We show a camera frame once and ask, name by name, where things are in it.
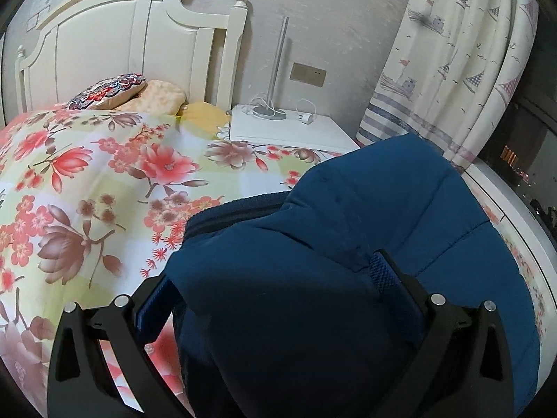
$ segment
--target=white wall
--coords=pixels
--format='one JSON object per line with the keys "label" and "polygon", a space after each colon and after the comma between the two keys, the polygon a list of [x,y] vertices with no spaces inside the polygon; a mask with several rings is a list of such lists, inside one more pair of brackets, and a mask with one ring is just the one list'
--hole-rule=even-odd
{"label": "white wall", "polygon": [[[62,0],[53,0],[56,5]],[[228,13],[234,0],[183,0],[192,10]],[[234,103],[247,103],[266,92],[283,15],[290,16],[285,52],[275,91],[275,105],[293,109],[305,97],[320,114],[332,116],[354,136],[375,83],[391,50],[408,0],[251,0]],[[8,119],[17,114],[15,99],[16,50],[29,54],[38,33],[26,33],[31,0],[13,18],[6,35],[3,94]],[[97,26],[109,36],[109,26]],[[327,70],[323,88],[289,80],[293,62]]]}

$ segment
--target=light switch panel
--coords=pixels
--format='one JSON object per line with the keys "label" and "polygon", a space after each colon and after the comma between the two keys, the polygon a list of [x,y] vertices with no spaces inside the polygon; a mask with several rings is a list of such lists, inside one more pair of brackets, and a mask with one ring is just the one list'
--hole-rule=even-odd
{"label": "light switch panel", "polygon": [[327,71],[306,64],[294,63],[290,79],[322,88]]}

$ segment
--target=bed frame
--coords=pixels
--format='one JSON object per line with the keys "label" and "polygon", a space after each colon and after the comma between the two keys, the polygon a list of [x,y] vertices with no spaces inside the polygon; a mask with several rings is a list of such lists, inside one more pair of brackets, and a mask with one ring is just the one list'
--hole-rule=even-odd
{"label": "bed frame", "polygon": [[229,15],[195,13],[181,0],[66,0],[37,26],[34,51],[26,57],[18,49],[19,111],[68,101],[127,72],[175,83],[189,102],[204,101],[216,29],[226,30],[216,106],[230,110],[247,12],[247,0],[236,0]]}

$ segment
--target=curtain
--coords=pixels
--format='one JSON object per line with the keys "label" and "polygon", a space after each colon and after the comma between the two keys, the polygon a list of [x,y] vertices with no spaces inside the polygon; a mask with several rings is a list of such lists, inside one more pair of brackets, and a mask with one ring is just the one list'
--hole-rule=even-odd
{"label": "curtain", "polygon": [[509,105],[537,24],[535,0],[410,0],[358,142],[415,133],[467,168]]}

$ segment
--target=floral bedspread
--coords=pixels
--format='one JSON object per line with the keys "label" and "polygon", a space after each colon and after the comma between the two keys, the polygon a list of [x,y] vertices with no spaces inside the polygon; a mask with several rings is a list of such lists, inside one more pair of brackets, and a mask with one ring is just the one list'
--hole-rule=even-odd
{"label": "floral bedspread", "polygon": [[[192,215],[288,190],[338,155],[230,142],[224,123],[58,110],[19,115],[0,132],[0,356],[43,416],[64,304],[131,294],[160,273]],[[122,397],[138,408],[102,347]],[[188,407],[170,322],[146,351]]]}

